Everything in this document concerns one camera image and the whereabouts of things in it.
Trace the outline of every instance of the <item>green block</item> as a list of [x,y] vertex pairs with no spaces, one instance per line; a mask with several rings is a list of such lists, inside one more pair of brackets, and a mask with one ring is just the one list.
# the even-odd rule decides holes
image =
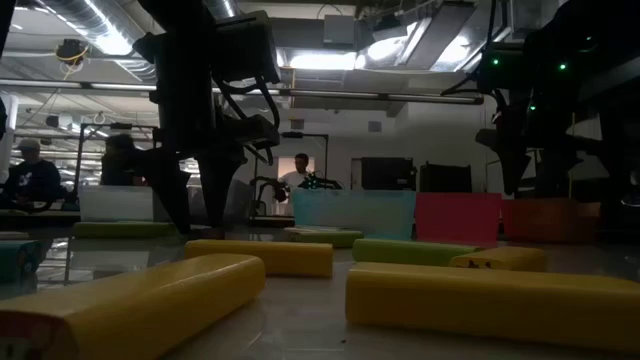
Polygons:
[[305,229],[287,228],[288,239],[291,242],[331,244],[334,248],[350,248],[356,239],[362,239],[364,235],[360,231],[336,230],[336,231],[309,231]]
[[358,262],[448,266],[455,256],[481,250],[484,249],[475,246],[358,239],[353,243],[353,259]]
[[16,281],[36,272],[42,260],[41,248],[34,240],[0,241],[0,281]]
[[79,222],[73,226],[73,236],[89,239],[144,239],[174,236],[178,232],[170,223],[149,222]]

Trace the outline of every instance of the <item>man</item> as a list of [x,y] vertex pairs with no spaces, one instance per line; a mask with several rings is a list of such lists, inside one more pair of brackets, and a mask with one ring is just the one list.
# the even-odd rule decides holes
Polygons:
[[133,138],[127,134],[109,136],[107,151],[102,157],[100,184],[112,186],[142,186],[142,171],[134,166],[132,158],[138,152]]
[[286,173],[282,175],[279,182],[287,184],[290,189],[297,188],[304,182],[305,177],[309,175],[307,172],[307,166],[309,165],[309,156],[307,154],[300,153],[295,157],[296,171]]
[[18,145],[24,160],[9,169],[9,179],[0,195],[0,207],[25,207],[34,201],[52,202],[64,194],[56,166],[40,157],[40,143],[24,139]]

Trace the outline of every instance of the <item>blue plastic bin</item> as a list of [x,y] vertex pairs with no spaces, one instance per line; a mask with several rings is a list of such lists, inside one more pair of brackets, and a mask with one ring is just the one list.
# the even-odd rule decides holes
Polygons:
[[296,226],[359,230],[367,238],[411,240],[416,193],[386,190],[293,190]]

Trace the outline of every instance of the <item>gray floor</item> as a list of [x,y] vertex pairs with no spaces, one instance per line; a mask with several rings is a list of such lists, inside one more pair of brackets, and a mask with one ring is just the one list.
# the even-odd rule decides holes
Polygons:
[[[65,232],[33,234],[49,247],[37,277],[3,285],[0,297],[46,291],[136,271],[182,257],[167,240],[73,240]],[[235,231],[228,239],[273,241],[281,231]],[[640,280],[640,247],[510,244],[540,247],[549,270]],[[559,346],[484,339],[427,331],[348,326],[344,292],[350,250],[337,250],[332,279],[268,278],[244,306],[166,356],[167,359],[631,359]]]

